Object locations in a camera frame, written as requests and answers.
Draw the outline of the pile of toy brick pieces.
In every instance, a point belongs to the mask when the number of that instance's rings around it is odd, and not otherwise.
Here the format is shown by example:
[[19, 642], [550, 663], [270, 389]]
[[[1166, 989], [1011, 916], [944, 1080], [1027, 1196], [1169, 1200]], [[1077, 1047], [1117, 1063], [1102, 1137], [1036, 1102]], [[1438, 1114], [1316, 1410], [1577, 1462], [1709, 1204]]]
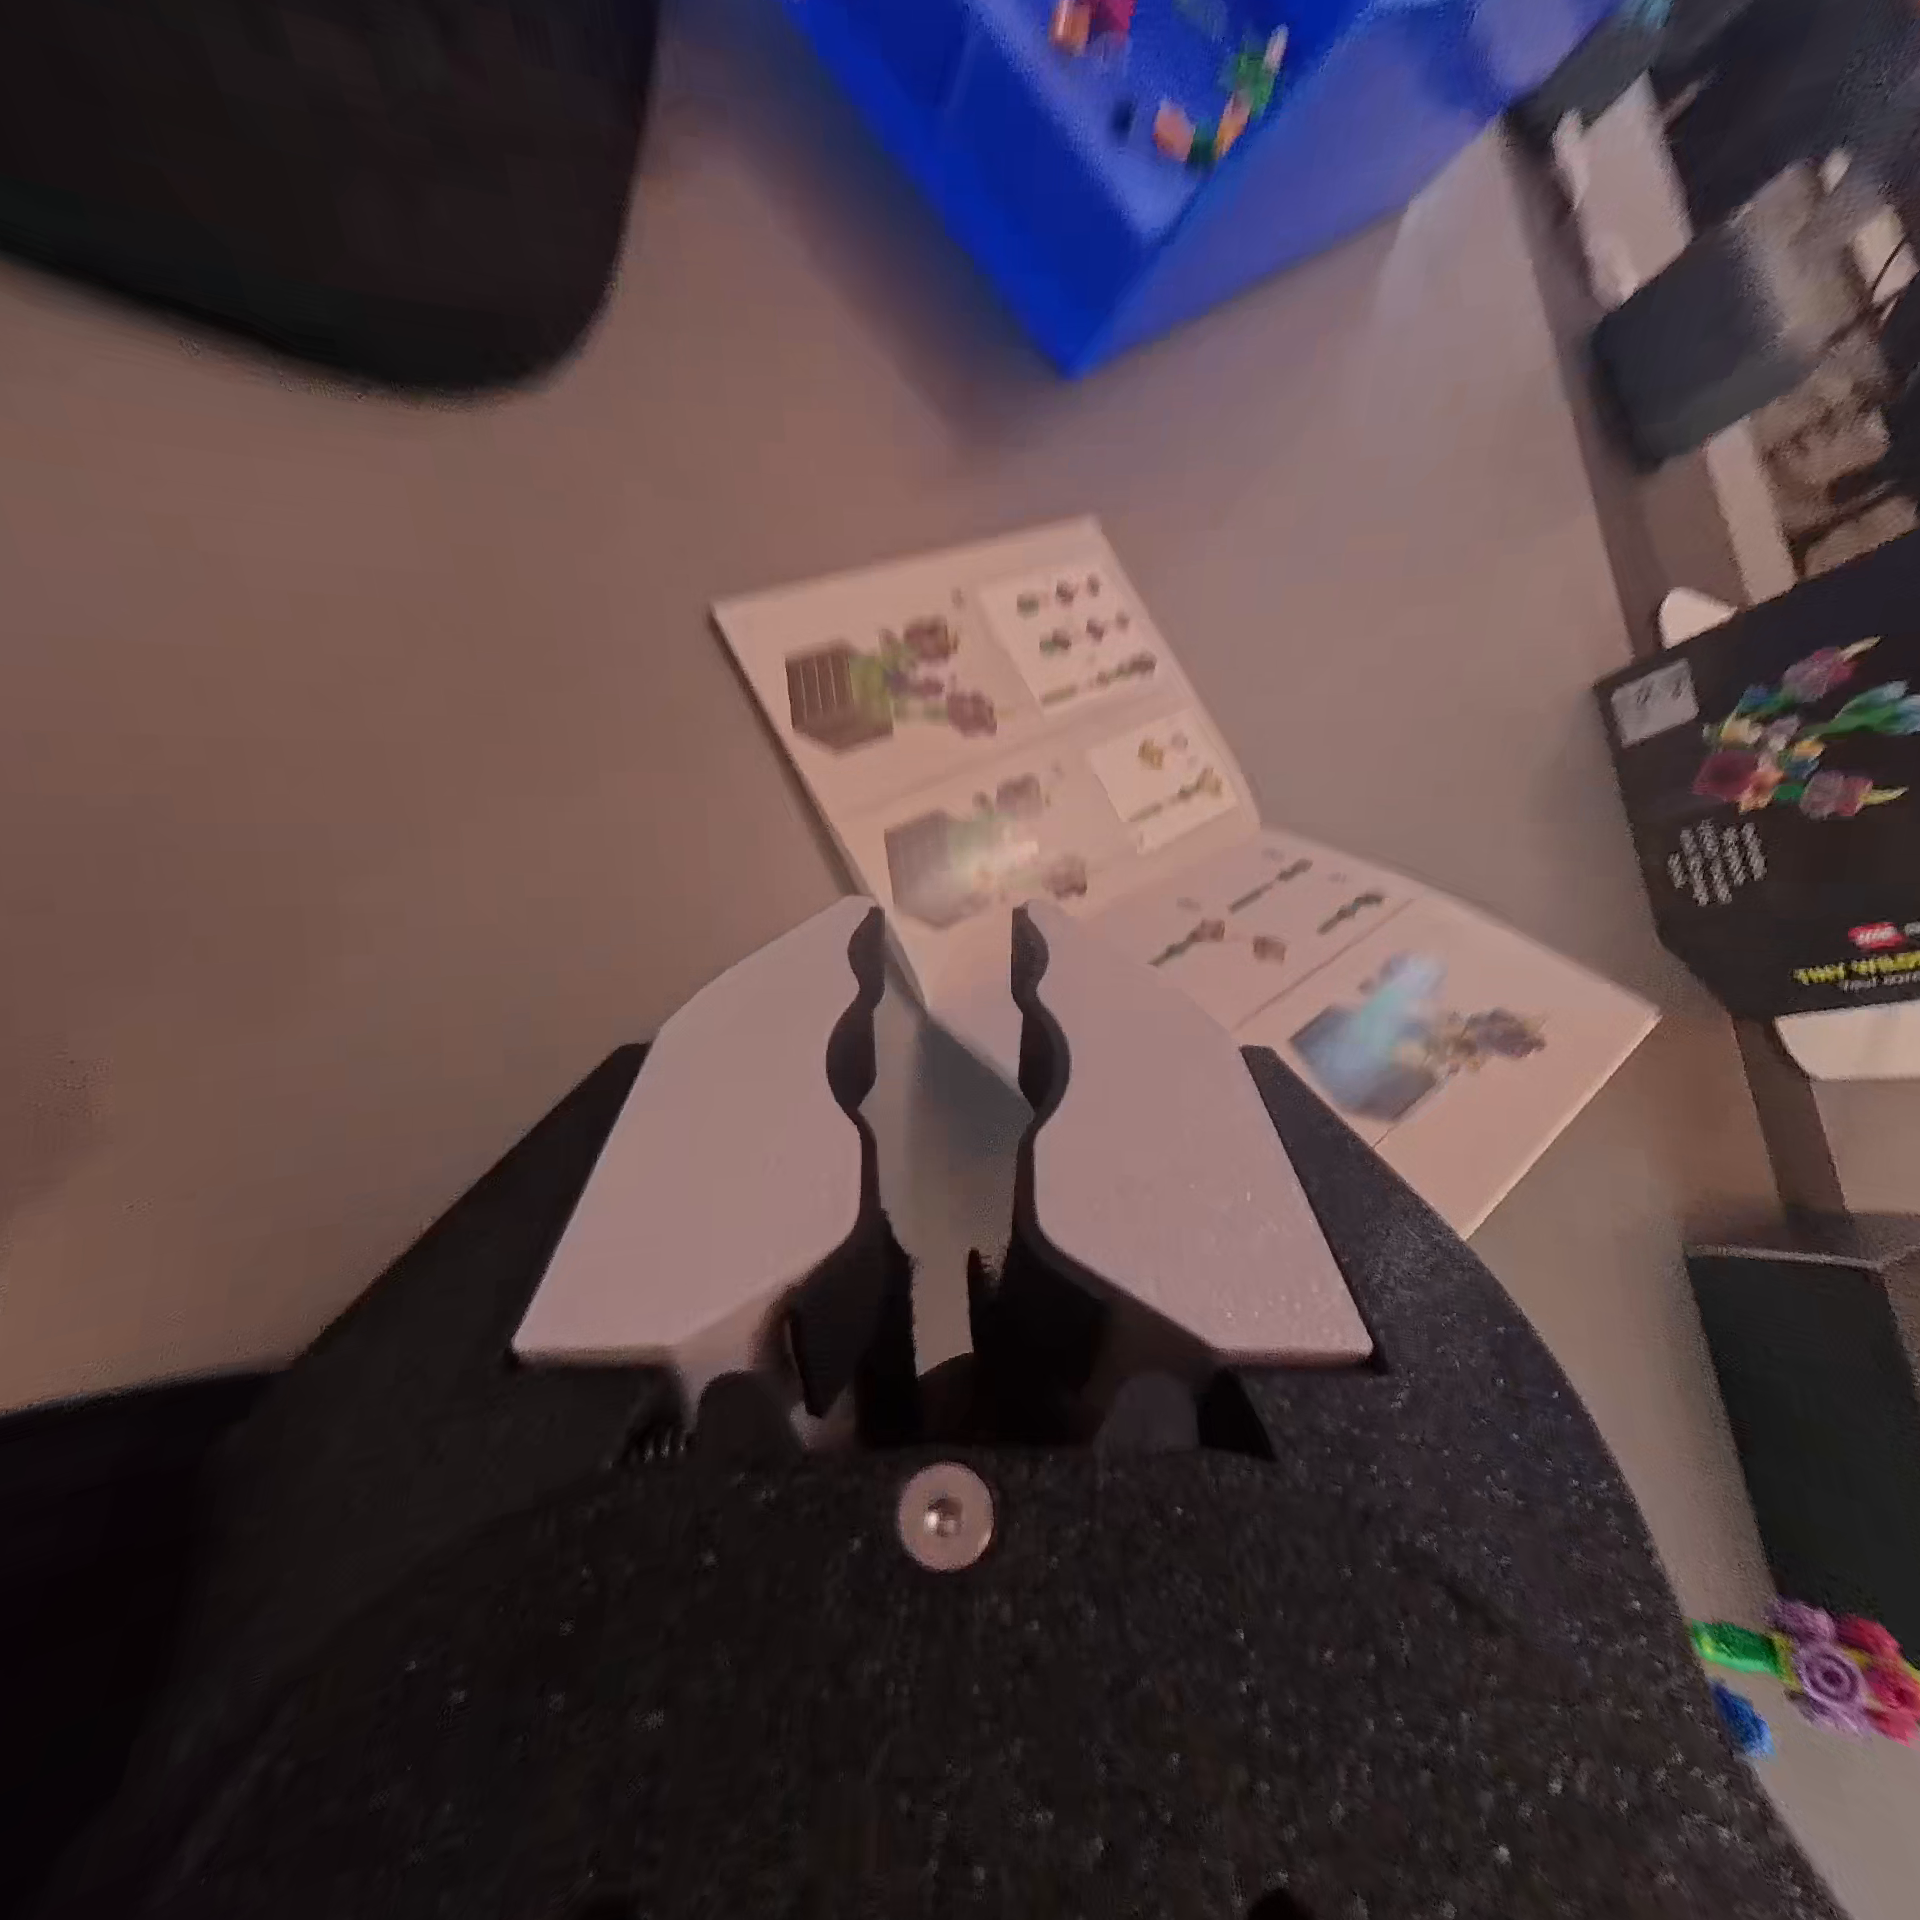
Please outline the pile of toy brick pieces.
[[1212, 173], [1275, 103], [1294, 7], [1048, 1], [1044, 45], [1094, 129], [1189, 175]]

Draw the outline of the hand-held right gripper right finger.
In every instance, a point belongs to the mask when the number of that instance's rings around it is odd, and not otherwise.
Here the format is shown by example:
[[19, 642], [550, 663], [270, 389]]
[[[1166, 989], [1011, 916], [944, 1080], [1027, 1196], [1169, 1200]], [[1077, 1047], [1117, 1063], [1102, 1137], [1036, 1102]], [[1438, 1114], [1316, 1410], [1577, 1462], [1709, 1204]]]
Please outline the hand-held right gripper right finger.
[[1028, 1122], [1002, 1404], [1099, 1420], [1139, 1381], [1364, 1376], [1379, 1349], [1232, 1034], [1051, 903], [1014, 912]]

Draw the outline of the instruction booklet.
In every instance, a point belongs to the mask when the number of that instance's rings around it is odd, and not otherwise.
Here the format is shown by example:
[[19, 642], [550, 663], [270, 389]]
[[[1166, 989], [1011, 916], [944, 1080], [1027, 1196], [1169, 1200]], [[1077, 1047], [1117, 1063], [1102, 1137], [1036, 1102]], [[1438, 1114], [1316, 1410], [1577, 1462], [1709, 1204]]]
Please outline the instruction booklet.
[[1472, 1237], [1657, 1023], [1465, 903], [1264, 825], [1094, 519], [710, 618], [922, 1009], [1006, 1084], [1013, 912], [1051, 900], [1280, 1056]]

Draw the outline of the person's dark pants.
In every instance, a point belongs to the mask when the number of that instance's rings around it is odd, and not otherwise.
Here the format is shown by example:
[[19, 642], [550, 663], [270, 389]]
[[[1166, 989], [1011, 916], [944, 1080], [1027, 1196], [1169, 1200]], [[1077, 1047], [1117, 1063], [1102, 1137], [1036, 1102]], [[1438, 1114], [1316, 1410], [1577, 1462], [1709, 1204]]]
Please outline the person's dark pants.
[[272, 1374], [2, 1420], [2, 1916], [117, 1791], [176, 1630], [209, 1455]]

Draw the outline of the blue storage bin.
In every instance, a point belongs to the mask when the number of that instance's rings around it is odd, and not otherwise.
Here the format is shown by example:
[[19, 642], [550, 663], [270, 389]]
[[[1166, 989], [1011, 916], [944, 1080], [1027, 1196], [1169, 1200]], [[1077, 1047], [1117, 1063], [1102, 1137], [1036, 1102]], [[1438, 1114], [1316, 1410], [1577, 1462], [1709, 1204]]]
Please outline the blue storage bin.
[[1206, 175], [1110, 146], [1048, 1], [781, 1], [1028, 341], [1067, 376], [1403, 209], [1616, 9], [1294, 7], [1282, 89]]

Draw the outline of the black product box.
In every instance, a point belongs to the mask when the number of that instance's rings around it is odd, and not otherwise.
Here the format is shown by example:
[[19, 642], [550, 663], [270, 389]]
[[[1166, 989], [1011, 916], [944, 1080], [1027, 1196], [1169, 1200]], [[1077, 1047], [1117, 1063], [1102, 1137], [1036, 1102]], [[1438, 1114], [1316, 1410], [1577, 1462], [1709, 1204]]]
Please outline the black product box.
[[1918, 532], [1594, 687], [1662, 945], [1732, 1016], [1918, 994]]

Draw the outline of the small black box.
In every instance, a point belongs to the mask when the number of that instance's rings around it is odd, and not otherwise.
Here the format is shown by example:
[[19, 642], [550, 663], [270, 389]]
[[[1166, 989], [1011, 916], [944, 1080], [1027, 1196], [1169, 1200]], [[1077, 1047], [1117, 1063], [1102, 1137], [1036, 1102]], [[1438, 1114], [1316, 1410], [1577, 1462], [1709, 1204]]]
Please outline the small black box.
[[1586, 360], [1613, 444], [1654, 472], [1838, 366], [1872, 402], [1916, 382], [1916, 233], [1872, 271], [1853, 241], [1769, 230], [1752, 207], [1693, 234], [1600, 312]]

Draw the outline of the grey desk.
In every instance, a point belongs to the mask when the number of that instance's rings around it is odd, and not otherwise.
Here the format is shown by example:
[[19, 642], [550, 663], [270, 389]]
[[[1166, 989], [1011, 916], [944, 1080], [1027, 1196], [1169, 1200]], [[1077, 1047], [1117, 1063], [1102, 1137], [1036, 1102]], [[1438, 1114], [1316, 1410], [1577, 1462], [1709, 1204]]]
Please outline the grey desk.
[[1548, 1150], [1529, 1279], [1232, 1039], [1377, 1368], [1027, 1420], [1018, 1063], [882, 909], [854, 1392], [517, 1358], [662, 1022], [875, 903], [737, 594], [1092, 519], [1264, 825], [1673, 982], [1508, 137], [1074, 386], [774, 4], [345, 13], [218, 9], [219, 106], [394, 106], [465, 264], [565, 266], [550, 369], [403, 398], [4, 266], [4, 1415], [272, 1374], [41, 1916], [1844, 1916], [1592, 1396], [1698, 1374], [1642, 1308], [1721, 1039]]

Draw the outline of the LEGO flower bouquet in pot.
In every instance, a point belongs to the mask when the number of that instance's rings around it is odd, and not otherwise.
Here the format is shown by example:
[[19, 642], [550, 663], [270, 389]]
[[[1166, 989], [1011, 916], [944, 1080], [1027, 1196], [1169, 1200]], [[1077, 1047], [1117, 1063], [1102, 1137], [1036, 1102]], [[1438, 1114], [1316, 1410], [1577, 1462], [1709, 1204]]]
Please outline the LEGO flower bouquet in pot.
[[1763, 1625], [1689, 1618], [1688, 1636], [1709, 1668], [1720, 1721], [1746, 1759], [1768, 1759], [1774, 1736], [1729, 1674], [1769, 1680], [1806, 1724], [1829, 1735], [1916, 1748], [1918, 1666], [1880, 1621], [1777, 1598]]

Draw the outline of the flat black box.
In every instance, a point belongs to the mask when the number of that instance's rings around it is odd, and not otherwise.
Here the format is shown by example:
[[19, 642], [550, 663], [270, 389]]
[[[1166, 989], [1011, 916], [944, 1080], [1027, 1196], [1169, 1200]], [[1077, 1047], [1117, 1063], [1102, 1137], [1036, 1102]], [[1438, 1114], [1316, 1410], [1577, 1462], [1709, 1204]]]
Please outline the flat black box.
[[1792, 1209], [1688, 1279], [1781, 1598], [1918, 1648], [1918, 1217]]

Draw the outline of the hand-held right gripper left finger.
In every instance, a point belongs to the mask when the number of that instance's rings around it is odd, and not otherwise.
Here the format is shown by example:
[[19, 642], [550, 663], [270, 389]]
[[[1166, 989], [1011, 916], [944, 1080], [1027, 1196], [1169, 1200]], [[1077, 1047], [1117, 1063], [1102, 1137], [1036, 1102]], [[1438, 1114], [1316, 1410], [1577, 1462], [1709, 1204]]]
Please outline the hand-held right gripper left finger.
[[882, 984], [882, 912], [850, 896], [662, 1022], [520, 1320], [521, 1361], [654, 1366], [683, 1405], [758, 1372], [832, 1416], [890, 1311], [861, 1114]]

